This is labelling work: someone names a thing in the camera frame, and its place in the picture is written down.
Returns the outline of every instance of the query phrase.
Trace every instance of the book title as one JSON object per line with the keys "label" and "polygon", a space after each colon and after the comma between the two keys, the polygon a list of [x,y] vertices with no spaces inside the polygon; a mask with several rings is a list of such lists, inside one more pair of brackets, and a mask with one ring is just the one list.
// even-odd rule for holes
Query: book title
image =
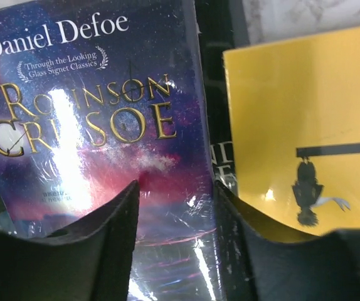
{"label": "book title", "polygon": [[[145,136],[147,120],[140,110],[131,107],[130,104],[137,103],[142,99],[156,99],[157,93],[159,93],[163,102],[149,105],[156,128],[156,138],[172,139],[177,137],[177,132],[174,129],[172,117],[168,117],[166,112],[171,108],[170,100],[166,99],[171,95],[170,87],[167,74],[164,75],[162,81],[152,77],[147,77],[145,82],[132,78],[121,85],[117,82],[110,82],[104,87],[96,85],[93,89],[83,87],[71,90],[51,90],[47,94],[38,94],[29,100],[32,104],[32,107],[29,107],[28,100],[23,99],[19,86],[15,83],[5,83],[0,85],[0,92],[11,118],[0,120],[0,125],[4,127],[3,134],[9,131],[15,132],[18,127],[21,127],[22,136],[18,141],[20,139],[27,140],[32,154],[39,153],[42,148],[53,150],[54,145],[64,143],[63,139],[71,139],[82,128],[81,131],[88,136],[88,142],[94,147],[103,147],[108,141],[108,135],[114,135],[120,142],[133,144]],[[115,108],[122,101],[128,103],[128,106]],[[58,114],[57,107],[64,103],[66,107],[69,103],[71,110],[67,111],[67,115],[62,116]],[[99,120],[101,113],[106,112],[108,107],[113,108],[109,120],[105,120],[105,118]],[[130,114],[132,119],[136,120],[137,137],[129,138],[123,134],[126,127],[130,126],[119,121],[120,114]],[[109,127],[103,128],[100,125],[101,121],[108,121]],[[69,137],[67,135],[64,138],[61,137],[62,129],[66,133],[69,132]],[[8,157],[20,157],[25,154],[24,147],[21,143],[18,144],[18,141],[15,143],[13,141],[10,145],[6,145],[3,141],[6,139],[0,138],[0,154]],[[83,144],[82,138],[78,139],[76,143],[80,148]]]}
{"label": "book title", "polygon": [[89,40],[102,35],[110,35],[114,32],[124,32],[129,29],[129,19],[126,16],[119,16],[114,19],[98,20],[99,12],[91,16],[89,23],[77,24],[72,20],[61,20],[55,24],[58,27],[59,37],[51,38],[51,30],[47,24],[40,26],[40,31],[34,35],[28,34],[29,29],[25,28],[27,33],[25,37],[12,40],[0,39],[0,56],[4,53],[12,55],[37,48],[53,46],[54,43],[67,44],[78,39]]}

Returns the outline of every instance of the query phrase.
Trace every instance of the black line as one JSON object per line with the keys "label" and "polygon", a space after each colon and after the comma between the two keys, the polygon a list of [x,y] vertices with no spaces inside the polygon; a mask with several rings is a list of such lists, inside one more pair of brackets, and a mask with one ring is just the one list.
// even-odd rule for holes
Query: black line
{"label": "black line", "polygon": [[298,158],[360,154],[360,143],[299,147],[296,149]]}

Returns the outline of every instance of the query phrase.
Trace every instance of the yellow book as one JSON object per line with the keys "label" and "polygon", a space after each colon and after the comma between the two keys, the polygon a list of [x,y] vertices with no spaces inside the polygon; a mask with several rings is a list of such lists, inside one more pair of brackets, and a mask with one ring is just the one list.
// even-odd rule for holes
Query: yellow book
{"label": "yellow book", "polygon": [[360,228],[360,28],[225,52],[239,197],[313,235]]}

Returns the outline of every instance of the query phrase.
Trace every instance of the purple book cover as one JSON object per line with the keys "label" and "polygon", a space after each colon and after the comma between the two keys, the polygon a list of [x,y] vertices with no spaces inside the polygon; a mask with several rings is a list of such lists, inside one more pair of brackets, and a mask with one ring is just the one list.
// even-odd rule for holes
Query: purple book cover
{"label": "purple book cover", "polygon": [[129,300],[220,300],[193,1],[0,10],[0,195],[44,236],[141,186]]}

